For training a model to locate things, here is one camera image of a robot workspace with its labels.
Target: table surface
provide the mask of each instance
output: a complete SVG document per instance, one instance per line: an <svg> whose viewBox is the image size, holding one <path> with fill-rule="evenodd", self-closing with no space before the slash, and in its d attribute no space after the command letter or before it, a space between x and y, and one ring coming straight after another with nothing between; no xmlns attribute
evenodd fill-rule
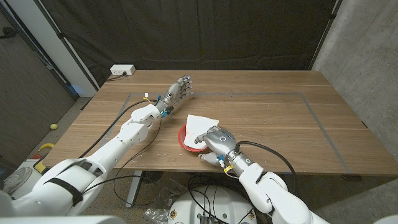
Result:
<svg viewBox="0 0 398 224"><path fill-rule="evenodd" d="M193 80L195 94L162 120L154 142L125 168L222 172L183 149L177 140L188 114L220 121L237 141L253 141L283 156L301 174L397 175L398 163L361 122L327 79L315 71L137 70L133 76L105 83L44 159L46 166L77 158L128 105L163 95L178 77ZM88 154L113 138L131 116L126 113ZM131 148L121 167L155 136ZM241 150L265 171L288 172L276 156L252 146Z"/></svg>

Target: black backdrop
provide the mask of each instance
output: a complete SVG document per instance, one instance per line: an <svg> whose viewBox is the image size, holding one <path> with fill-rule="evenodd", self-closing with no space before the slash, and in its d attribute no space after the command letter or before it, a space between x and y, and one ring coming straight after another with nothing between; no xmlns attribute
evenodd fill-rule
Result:
<svg viewBox="0 0 398 224"><path fill-rule="evenodd" d="M99 85L137 69L307 70L335 0L42 0Z"/></svg>

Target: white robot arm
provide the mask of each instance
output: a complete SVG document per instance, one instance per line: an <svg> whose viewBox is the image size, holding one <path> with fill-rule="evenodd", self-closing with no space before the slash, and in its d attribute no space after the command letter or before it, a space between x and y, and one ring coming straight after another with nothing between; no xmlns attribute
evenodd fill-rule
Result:
<svg viewBox="0 0 398 224"><path fill-rule="evenodd" d="M111 169L130 147L145 140L152 122L170 114L173 106L193 94L190 77L181 77L171 85L165 96L131 114L120 132L92 155L67 159L46 172L27 195L10 202L8 216L78 215L95 199Z"/></svg>
<svg viewBox="0 0 398 224"><path fill-rule="evenodd" d="M260 212L269 213L272 208L275 209L272 214L273 223L327 223L311 212L298 197L289 193L285 182L278 175L267 172L261 176L264 169L239 152L235 138L229 131L214 126L195 140L202 141L205 141L213 152L200 155L200 158L210 164L219 159L222 161L221 164L232 167L251 202Z"/></svg>

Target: yellow ball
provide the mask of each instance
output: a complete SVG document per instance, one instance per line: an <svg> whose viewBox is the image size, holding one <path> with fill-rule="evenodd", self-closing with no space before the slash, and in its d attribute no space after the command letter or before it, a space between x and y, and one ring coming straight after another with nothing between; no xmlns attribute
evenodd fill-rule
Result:
<svg viewBox="0 0 398 224"><path fill-rule="evenodd" d="M55 129L58 128L58 125L57 125L57 124L51 124L51 125L50 125L50 128L51 128L52 130L55 130Z"/></svg>

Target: red plate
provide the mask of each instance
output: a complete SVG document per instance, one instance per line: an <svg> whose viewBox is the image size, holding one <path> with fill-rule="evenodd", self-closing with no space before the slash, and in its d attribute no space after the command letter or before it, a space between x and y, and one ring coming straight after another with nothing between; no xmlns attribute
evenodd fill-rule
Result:
<svg viewBox="0 0 398 224"><path fill-rule="evenodd" d="M202 152L202 151L208 149L208 147L206 147L206 148L204 148L204 149L195 149L195 148L192 148L192 147L189 147L189 146L184 145L184 140L185 140L185 135L186 135L186 134L187 134L187 124L184 124L184 125L181 127L180 131L178 132L178 142L180 143L180 145L181 145L184 149L186 149L186 150L188 150L188 151L191 151L191 152Z"/></svg>

